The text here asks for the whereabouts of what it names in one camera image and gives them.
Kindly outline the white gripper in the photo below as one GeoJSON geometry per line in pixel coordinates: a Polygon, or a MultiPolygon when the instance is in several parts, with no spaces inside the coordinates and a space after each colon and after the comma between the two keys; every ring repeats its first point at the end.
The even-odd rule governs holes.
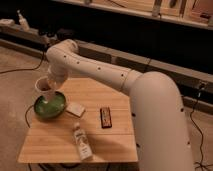
{"type": "Polygon", "coordinates": [[[67,79],[68,71],[66,69],[57,66],[50,66],[48,68],[47,83],[52,89],[45,92],[45,100],[47,102],[55,97],[55,90],[59,89],[67,79]]]}

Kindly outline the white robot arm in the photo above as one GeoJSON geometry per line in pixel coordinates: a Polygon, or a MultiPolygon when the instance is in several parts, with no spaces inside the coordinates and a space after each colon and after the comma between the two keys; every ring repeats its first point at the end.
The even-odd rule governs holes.
{"type": "Polygon", "coordinates": [[[183,100],[173,79],[80,56],[70,39],[48,48],[47,59],[52,85],[62,85],[76,70],[129,97],[140,171],[195,171],[183,100]]]}

